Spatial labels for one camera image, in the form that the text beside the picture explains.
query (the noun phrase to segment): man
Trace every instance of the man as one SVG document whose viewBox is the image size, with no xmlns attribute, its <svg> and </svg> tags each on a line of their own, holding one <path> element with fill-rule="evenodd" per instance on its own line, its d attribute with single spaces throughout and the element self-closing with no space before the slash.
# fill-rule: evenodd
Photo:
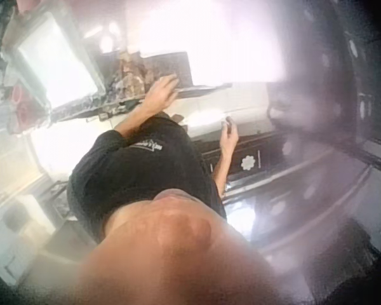
<svg viewBox="0 0 381 305">
<path fill-rule="evenodd" d="M 74 169 L 71 209 L 100 242 L 82 267 L 90 304 L 275 304 L 265 260 L 226 223 L 224 193 L 238 141 L 224 124 L 213 176 L 185 130 L 161 112 L 175 76 L 161 78 Z"/>
</svg>

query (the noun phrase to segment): man's right hand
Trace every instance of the man's right hand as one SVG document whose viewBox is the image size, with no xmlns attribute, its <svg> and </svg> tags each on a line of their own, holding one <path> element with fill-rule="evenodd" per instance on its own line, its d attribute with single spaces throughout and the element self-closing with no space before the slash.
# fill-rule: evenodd
<svg viewBox="0 0 381 305">
<path fill-rule="evenodd" d="M 173 92 L 178 83 L 179 80 L 174 74 L 160 78 L 145 96 L 140 106 L 142 110 L 151 117 L 168 108 L 178 95 L 177 92 Z"/>
</svg>

